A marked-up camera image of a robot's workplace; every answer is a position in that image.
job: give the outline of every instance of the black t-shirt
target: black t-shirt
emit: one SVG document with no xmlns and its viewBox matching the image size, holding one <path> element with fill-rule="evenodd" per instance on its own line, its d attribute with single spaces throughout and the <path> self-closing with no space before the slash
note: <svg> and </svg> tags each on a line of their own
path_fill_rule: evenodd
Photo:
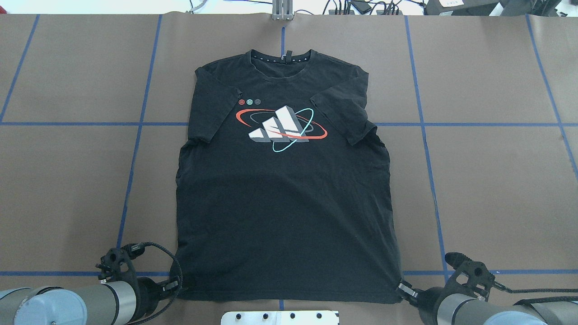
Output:
<svg viewBox="0 0 578 325">
<path fill-rule="evenodd" d="M 196 74 L 176 176 L 179 297 L 399 302 L 368 74 L 314 50 L 251 50 Z"/>
</svg>

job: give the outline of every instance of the black cord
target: black cord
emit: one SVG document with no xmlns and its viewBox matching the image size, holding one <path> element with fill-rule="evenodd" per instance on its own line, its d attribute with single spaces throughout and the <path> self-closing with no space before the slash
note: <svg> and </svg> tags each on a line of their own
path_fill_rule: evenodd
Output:
<svg viewBox="0 0 578 325">
<path fill-rule="evenodd" d="M 566 297 L 549 297 L 549 298 L 538 298 L 538 299 L 522 299 L 514 304 L 516 305 L 529 305 L 529 304 L 541 304 L 543 302 L 560 302 L 560 301 L 577 301 L 576 296 L 566 296 Z"/>
<path fill-rule="evenodd" d="M 168 254 L 173 259 L 173 261 L 175 261 L 175 264 L 177 265 L 177 269 L 179 270 L 179 287 L 177 288 L 175 295 L 171 298 L 169 303 L 164 308 L 162 308 L 158 313 L 154 314 L 153 316 L 147 317 L 143 320 L 139 320 L 138 322 L 128 323 L 127 325 L 140 325 L 140 324 L 142 324 L 144 322 L 148 322 L 149 320 L 156 318 L 158 315 L 164 313 L 165 310 L 167 310 L 170 307 L 170 305 L 173 304 L 176 297 L 179 295 L 181 289 L 183 288 L 183 269 L 181 269 L 181 266 L 180 266 L 179 261 L 177 260 L 177 257 L 175 255 L 173 255 L 173 253 L 171 253 L 168 249 L 162 247 L 161 245 L 159 245 L 157 243 L 146 242 L 146 243 L 144 243 L 144 246 L 145 247 L 155 246 L 156 248 L 158 248 L 158 249 L 162 250 L 163 252 L 165 252 L 166 254 Z"/>
<path fill-rule="evenodd" d="M 331 0 L 327 0 L 327 3 L 325 4 L 325 7 L 323 8 L 323 12 L 321 14 L 325 14 L 325 10 L 327 10 L 327 6 L 329 5 L 329 2 Z"/>
<path fill-rule="evenodd" d="M 312 13 L 312 12 L 310 12 L 310 11 L 305 10 L 305 9 L 299 9 L 299 10 L 296 10 L 296 11 L 295 11 L 295 13 L 298 13 L 298 12 L 306 12 L 306 13 L 309 13 L 309 14 L 314 14 L 314 13 Z"/>
<path fill-rule="evenodd" d="M 425 3 L 424 3 L 424 2 L 417 2 L 417 1 L 414 1 L 414 0 L 402 0 L 402 1 L 413 2 L 413 3 L 415 3 L 416 5 L 419 5 L 419 6 L 421 6 L 421 7 L 425 7 Z"/>
<path fill-rule="evenodd" d="M 393 12 L 393 8 L 394 8 L 394 3 L 390 2 L 389 5 L 387 5 L 387 9 L 383 11 L 383 13 L 381 14 L 390 14 L 390 12 Z"/>
<path fill-rule="evenodd" d="M 373 10 L 375 9 L 375 7 L 377 7 L 377 5 L 379 5 L 380 3 L 383 4 L 383 12 L 385 13 L 386 9 L 387 9 L 387 3 L 385 3 L 384 1 L 379 1 L 376 4 L 373 5 L 373 8 L 371 8 L 371 11 L 369 12 L 369 14 L 373 13 Z"/>
</svg>

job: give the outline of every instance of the blue tape grid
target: blue tape grid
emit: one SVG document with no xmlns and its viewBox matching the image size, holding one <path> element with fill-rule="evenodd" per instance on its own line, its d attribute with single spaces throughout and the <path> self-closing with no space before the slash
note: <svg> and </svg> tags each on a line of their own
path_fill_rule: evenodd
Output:
<svg viewBox="0 0 578 325">
<path fill-rule="evenodd" d="M 566 146 L 568 157 L 570 158 L 572 168 L 574 169 L 574 176 L 576 177 L 576 180 L 578 180 L 578 168 L 576 168 L 576 161 L 574 160 L 572 149 L 570 149 L 570 144 L 568 143 L 568 137 L 566 137 L 566 131 L 564 131 L 564 125 L 562 124 L 562 120 L 560 119 L 560 113 L 558 112 L 554 96 L 552 95 L 552 89 L 550 89 L 550 83 L 548 82 L 548 78 L 546 77 L 544 67 L 542 66 L 542 60 L 540 59 L 540 54 L 538 53 L 538 48 L 536 47 L 536 40 L 534 39 L 534 32 L 532 30 L 532 24 L 530 22 L 530 16 L 528 14 L 526 14 L 526 23 L 528 24 L 528 31 L 530 33 L 530 39 L 532 40 L 532 47 L 534 48 L 534 54 L 536 54 L 536 60 L 538 61 L 538 67 L 540 68 L 540 73 L 542 74 L 542 78 L 544 79 L 544 85 L 546 86 L 548 97 L 550 97 L 550 103 L 552 104 L 552 109 L 554 109 L 554 114 L 556 115 L 556 120 L 558 121 L 560 132 L 562 133 L 562 138 L 564 139 L 564 145 Z"/>
<path fill-rule="evenodd" d="M 3 117 L 6 113 L 6 110 L 8 108 L 8 104 L 10 102 L 10 97 L 12 96 L 12 92 L 14 90 L 16 83 L 17 83 L 17 79 L 18 79 L 18 76 L 20 74 L 21 67 L 24 63 L 26 54 L 28 52 L 30 43 L 32 41 L 32 37 L 34 36 L 34 32 L 36 30 L 36 26 L 38 25 L 39 18 L 40 18 L 40 15 L 36 15 L 36 19 L 34 21 L 34 24 L 32 26 L 30 35 L 28 37 L 26 46 L 25 46 L 24 51 L 22 53 L 22 56 L 20 58 L 20 62 L 19 62 L 18 67 L 16 69 L 16 73 L 14 74 L 14 78 L 13 78 L 12 83 L 10 85 L 8 95 L 6 97 L 6 100 L 4 101 L 4 105 L 2 107 L 2 112 L 0 113 L 0 125 L 13 125 L 13 126 L 138 126 L 139 127 L 138 132 L 137 132 L 136 141 L 135 141 L 135 149 L 133 152 L 133 157 L 132 157 L 132 162 L 131 162 L 131 172 L 130 172 L 129 181 L 127 184 L 127 192 L 125 195 L 125 203 L 124 203 L 124 207 L 123 207 L 123 216 L 121 218 L 121 226 L 120 226 L 119 232 L 118 232 L 117 246 L 120 247 L 120 243 L 122 241 L 123 229 L 124 229 L 124 222 L 126 219 L 128 197 L 129 197 L 130 190 L 132 187 L 132 178 L 134 175 L 134 165 L 135 165 L 136 155 L 138 152 L 140 135 L 142 133 L 142 127 L 143 126 L 187 126 L 188 125 L 187 122 L 144 122 L 146 103 L 147 103 L 148 94 L 149 94 L 150 81 L 151 81 L 151 77 L 152 77 L 152 73 L 153 73 L 154 58 L 155 58 L 156 49 L 157 49 L 157 45 L 158 45 L 158 37 L 159 37 L 159 33 L 160 33 L 162 15 L 159 15 L 159 18 L 158 18 L 157 32 L 155 34 L 153 53 L 151 55 L 151 62 L 150 62 L 150 66 L 149 66 L 149 75 L 147 78 L 147 84 L 146 84 L 146 88 L 145 88 L 143 105 L 142 105 L 142 110 L 141 110 L 139 122 L 3 122 L 2 119 L 3 119 Z M 375 124 L 378 126 L 388 126 L 388 127 L 420 127 L 422 129 L 422 136 L 423 136 L 423 140 L 424 140 L 424 150 L 425 150 L 426 160 L 427 160 L 427 164 L 428 164 L 430 186 L 431 186 L 431 190 L 432 190 L 432 195 L 434 197 L 434 203 L 436 206 L 436 219 L 438 221 L 438 237 L 440 240 L 440 249 L 442 251 L 442 260 L 443 260 L 443 255 L 444 255 L 443 236 L 442 236 L 442 232 L 441 232 L 441 223 L 439 221 L 439 211 L 438 211 L 437 199 L 436 199 L 436 195 L 435 195 L 435 184 L 434 184 L 434 180 L 433 180 L 433 173 L 431 170 L 431 160 L 429 159 L 429 150 L 427 148 L 427 135 L 425 133 L 425 127 L 559 127 L 560 131 L 562 133 L 562 136 L 564 137 L 564 143 L 566 146 L 566 150 L 567 150 L 568 155 L 570 157 L 570 161 L 572 162 L 572 167 L 573 167 L 574 172 L 576 174 L 576 178 L 578 179 L 578 169 L 576 168 L 576 162 L 574 160 L 574 157 L 573 157 L 572 151 L 570 149 L 568 139 L 566 138 L 566 133 L 564 130 L 565 127 L 578 127 L 578 123 L 562 123 L 561 118 L 560 118 L 560 114 L 558 112 L 554 97 L 553 97 L 551 89 L 550 89 L 550 85 L 548 83 L 546 74 L 545 74 L 543 66 L 542 66 L 542 61 L 540 59 L 538 49 L 536 47 L 536 42 L 535 42 L 535 39 L 533 36 L 533 31 L 532 31 L 532 25 L 531 25 L 531 22 L 529 20 L 528 15 L 526 15 L 526 19 L 527 19 L 527 23 L 528 23 L 528 31 L 530 33 L 532 46 L 534 49 L 534 53 L 536 54 L 536 60 L 538 62 L 538 66 L 540 68 L 540 72 L 542 73 L 542 77 L 544 79 L 544 84 L 546 86 L 546 90 L 548 92 L 550 102 L 551 102 L 553 110 L 554 110 L 554 114 L 556 115 L 557 123 L 428 123 L 428 122 L 425 122 L 424 118 L 423 118 L 422 107 L 421 107 L 421 98 L 420 98 L 420 94 L 419 94 L 419 86 L 417 83 L 417 74 L 416 74 L 416 67 L 415 67 L 414 56 L 413 56 L 413 46 L 412 46 L 412 42 L 411 42 L 409 21 L 408 21 L 407 17 L 405 17 L 407 43 L 408 43 L 408 47 L 409 47 L 410 60 L 411 60 L 411 64 L 412 64 L 412 73 L 413 73 L 413 80 L 414 80 L 414 86 L 415 86 L 415 91 L 416 91 L 417 107 L 418 107 L 418 112 L 420 115 L 420 122 L 419 123 L 406 123 L 406 122 L 390 122 L 390 123 L 388 123 L 388 122 L 385 122 L 385 123 L 375 123 Z M 285 27 L 283 27 L 281 29 L 281 54 L 284 54 L 284 52 L 285 52 Z M 449 275 L 451 275 L 453 272 L 452 272 L 452 270 L 447 270 L 447 265 L 444 261 L 442 261 L 442 265 L 444 266 L 443 271 L 429 271 L 429 270 L 404 271 L 403 274 L 406 276 L 441 276 L 441 275 L 443 275 L 447 280 Z M 490 271 L 493 274 L 498 274 L 498 275 L 500 275 L 500 274 L 501 275 L 578 274 L 578 269 L 500 269 L 500 270 L 490 270 Z M 79 272 L 76 272 L 76 271 L 72 271 L 72 272 L 71 271 L 0 271 L 0 276 L 97 276 L 98 274 L 99 274 L 98 272 L 83 272 L 83 271 L 79 271 Z M 163 277 L 166 277 L 169 275 L 168 272 L 138 272 L 137 274 L 138 274 L 138 276 L 163 276 Z M 284 310 L 284 300 L 279 300 L 279 309 Z"/>
<path fill-rule="evenodd" d="M 30 47 L 30 43 L 32 42 L 32 37 L 34 36 L 34 32 L 36 31 L 36 26 L 38 26 L 38 20 L 40 19 L 40 15 L 36 15 L 36 19 L 34 20 L 34 24 L 32 25 L 32 30 L 30 30 L 30 35 L 28 36 L 28 40 L 26 41 L 26 46 L 24 46 L 24 51 L 22 52 L 22 56 L 20 57 L 20 62 L 18 63 L 18 67 L 16 68 L 16 73 L 14 74 L 14 78 L 12 79 L 12 84 L 10 84 L 10 89 L 8 90 L 8 95 L 6 96 L 6 100 L 4 101 L 4 106 L 2 107 L 2 112 L 0 113 L 0 122 L 4 119 L 4 114 L 6 114 L 6 109 L 8 108 L 8 103 L 10 102 L 10 97 L 12 97 L 12 91 L 14 91 L 14 87 L 16 86 L 16 81 L 18 81 L 18 75 L 20 74 L 20 69 L 22 68 L 22 64 L 24 63 L 24 59 L 26 58 L 26 53 L 28 53 L 28 48 Z"/>
<path fill-rule="evenodd" d="M 132 162 L 131 162 L 131 173 L 128 175 L 128 184 L 127 184 L 127 192 L 124 197 L 124 206 L 123 206 L 123 216 L 120 220 L 120 228 L 118 229 L 118 239 L 116 242 L 116 247 L 120 248 L 123 242 L 123 231 L 124 231 L 124 222 L 127 219 L 127 209 L 128 209 L 128 197 L 131 193 L 132 188 L 132 178 L 135 172 L 135 161 L 136 161 L 136 154 L 139 151 L 139 144 L 140 144 L 140 134 L 143 130 L 143 122 L 145 120 L 145 111 L 146 111 L 146 103 L 149 98 L 149 88 L 150 88 L 150 79 L 153 76 L 153 67 L 154 67 L 154 57 L 157 54 L 157 45 L 158 45 L 158 34 L 161 31 L 161 21 L 162 15 L 158 15 L 158 22 L 157 22 L 157 33 L 154 37 L 154 45 L 153 45 L 153 53 L 150 57 L 150 65 L 149 65 L 149 76 L 146 80 L 146 88 L 144 89 L 144 98 L 143 98 L 143 106 L 142 110 L 140 111 L 140 121 L 139 121 L 139 129 L 136 132 L 136 141 L 135 141 L 135 150 L 132 154 Z"/>
<path fill-rule="evenodd" d="M 578 269 L 491 269 L 497 275 L 519 274 L 578 274 Z M 90 271 L 0 271 L 0 276 L 98 276 L 100 272 Z M 138 276 L 169 276 L 169 272 L 137 272 Z M 435 276 L 444 275 L 444 271 L 404 271 L 405 276 Z M 279 300 L 279 308 L 283 310 L 284 300 Z"/>
<path fill-rule="evenodd" d="M 445 249 L 444 244 L 443 244 L 442 222 L 439 218 L 438 196 L 435 193 L 434 173 L 432 172 L 432 163 L 431 163 L 431 160 L 429 158 L 429 147 L 428 147 L 428 141 L 427 141 L 427 134 L 425 133 L 424 113 L 421 109 L 420 88 L 417 84 L 416 63 L 415 63 L 415 60 L 413 58 L 412 36 L 410 34 L 410 31 L 409 31 L 409 19 L 407 18 L 407 16 L 404 16 L 404 18 L 405 18 L 405 30 L 406 30 L 406 34 L 407 34 L 407 46 L 409 47 L 409 60 L 412 63 L 413 84 L 414 84 L 415 89 L 416 89 L 417 110 L 420 114 L 421 137 L 423 138 L 423 141 L 424 141 L 425 161 L 428 165 L 429 186 L 430 186 L 431 191 L 432 191 L 433 205 L 435 208 L 435 219 L 436 219 L 436 222 L 438 225 L 438 240 L 439 240 L 439 250 L 440 250 L 441 255 L 442 255 L 443 276 L 444 276 L 445 280 L 447 281 L 449 279 L 449 276 L 447 273 L 447 264 L 446 264 L 446 260 L 445 260 L 446 249 Z"/>
</svg>

